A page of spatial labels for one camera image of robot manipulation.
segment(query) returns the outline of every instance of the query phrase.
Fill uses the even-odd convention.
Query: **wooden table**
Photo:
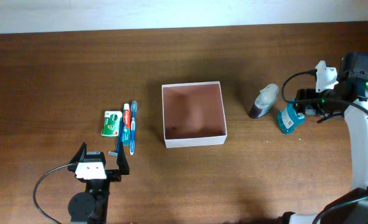
[[[282,99],[262,119],[246,108],[269,83],[281,86],[320,60],[338,67],[355,50],[368,52],[368,22],[0,35],[0,223],[50,223],[34,207],[34,184],[83,141],[89,151],[113,150],[116,139],[100,135],[103,112],[131,100],[137,147],[127,153],[131,174],[110,186],[108,223],[317,213],[351,184],[344,120],[311,117],[284,135],[275,122]],[[225,144],[166,149],[161,85],[203,81],[221,82]],[[286,94],[313,86],[299,77]],[[37,199],[68,223],[68,202],[84,188],[64,169],[43,181]]]

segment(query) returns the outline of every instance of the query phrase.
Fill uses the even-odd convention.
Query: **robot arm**
[[[332,98],[354,103],[368,111],[367,54],[346,55],[342,59],[339,75],[336,69],[326,67],[324,62],[320,62],[316,69],[316,88],[298,90],[296,100]],[[298,113],[324,116],[320,122],[333,116],[344,116],[351,139],[352,185],[348,194],[327,205],[324,211],[333,207],[339,208],[331,210],[323,217],[285,213],[281,222],[289,224],[368,223],[368,198],[349,203],[368,195],[368,114],[354,106],[329,101],[296,104],[294,108]]]

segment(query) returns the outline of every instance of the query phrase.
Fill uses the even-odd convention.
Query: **white box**
[[[162,85],[166,148],[210,146],[227,139],[220,82]]]

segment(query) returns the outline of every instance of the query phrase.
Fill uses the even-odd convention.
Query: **black cable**
[[[352,204],[352,203],[357,203],[357,202],[359,202],[359,201],[361,201],[361,200],[366,200],[366,199],[368,199],[368,194],[366,194],[365,196],[363,196],[363,197],[360,197],[360,198],[356,198],[356,199],[353,199],[353,200],[350,200],[350,201],[348,201],[348,202],[344,202],[344,203],[341,203],[341,204],[339,204],[339,205],[335,205],[335,206],[333,206],[333,207],[330,207],[330,208],[328,208],[328,209],[326,209],[326,210],[323,210],[322,212],[320,212],[316,217],[315,217],[315,219],[314,219],[314,221],[313,221],[313,224],[317,224],[325,215],[327,215],[329,212],[332,212],[332,211],[334,211],[334,210],[337,210],[337,209],[339,209],[339,208],[342,208],[342,207],[345,207],[345,206],[347,206],[347,205],[350,205],[350,204]]]
[[[345,104],[345,105],[349,105],[349,106],[353,106],[361,111],[363,111],[365,114],[368,115],[368,110],[365,109],[364,107],[356,104],[356,103],[353,103],[353,102],[348,102],[348,101],[345,101],[345,100],[338,100],[338,99],[332,99],[332,98],[315,98],[315,99],[309,99],[309,100],[287,100],[285,98],[285,94],[284,94],[284,90],[285,90],[285,86],[286,84],[294,77],[297,77],[299,75],[304,75],[304,74],[309,74],[309,75],[316,75],[316,69],[313,69],[313,70],[310,70],[310,71],[306,71],[306,72],[299,72],[299,73],[296,73],[292,76],[290,76],[284,83],[283,83],[283,86],[282,86],[282,89],[281,89],[281,95],[282,95],[282,99],[287,102],[287,103],[292,103],[292,104],[296,104],[296,103],[318,103],[318,102],[321,102],[321,101],[330,101],[330,102],[334,102],[334,103],[341,103],[341,104]]]
[[[285,93],[284,93],[284,90],[285,90],[285,86],[286,84],[294,77],[297,77],[299,75],[304,75],[304,74],[309,74],[309,75],[314,75],[316,76],[316,69],[313,69],[313,70],[310,70],[310,71],[306,71],[306,72],[299,72],[299,73],[296,73],[292,76],[290,76],[284,83],[283,83],[283,86],[282,86],[282,89],[281,89],[281,95],[282,95],[282,98],[285,102],[287,103],[292,103],[292,104],[295,104],[295,103],[318,103],[322,100],[324,101],[330,101],[330,102],[335,102],[335,103],[342,103],[342,104],[346,104],[346,105],[350,105],[350,106],[353,106],[361,111],[363,111],[364,113],[366,113],[368,115],[368,110],[365,109],[364,107],[358,105],[358,104],[355,104],[353,102],[347,102],[347,101],[344,101],[344,100],[337,100],[337,99],[332,99],[332,98],[316,98],[316,99],[310,99],[310,100],[287,100],[285,98]],[[330,207],[326,210],[323,210],[322,212],[320,212],[314,219],[313,221],[313,224],[317,224],[317,222],[320,221],[320,219],[322,219],[325,215],[327,215],[329,212],[333,211],[333,210],[337,210],[339,208],[342,208],[342,207],[345,207],[347,205],[350,205],[352,203],[356,203],[356,202],[359,202],[361,200],[365,200],[365,199],[368,199],[368,194],[363,196],[363,197],[359,197],[359,198],[355,198],[353,200],[350,200],[348,202],[344,202],[344,203],[341,203],[339,205],[335,205],[333,207]]]
[[[49,220],[53,221],[54,223],[58,223],[58,224],[61,224],[60,222],[58,222],[58,220],[52,218],[51,216],[49,216],[48,214],[46,214],[41,208],[40,208],[40,205],[37,203],[37,200],[35,199],[35,192],[37,191],[37,188],[39,186],[39,184],[41,183],[42,180],[44,180],[48,175],[50,175],[51,173],[59,170],[59,169],[62,169],[64,167],[67,167],[67,166],[72,166],[72,165],[75,165],[75,163],[71,163],[71,164],[65,164],[65,165],[62,165],[62,166],[58,166],[50,171],[48,171],[48,173],[44,174],[38,181],[37,183],[35,184],[34,186],[34,190],[33,190],[33,202],[34,202],[34,205],[35,207],[40,211],[41,214],[43,214],[43,216],[45,216],[46,218],[48,218]]]

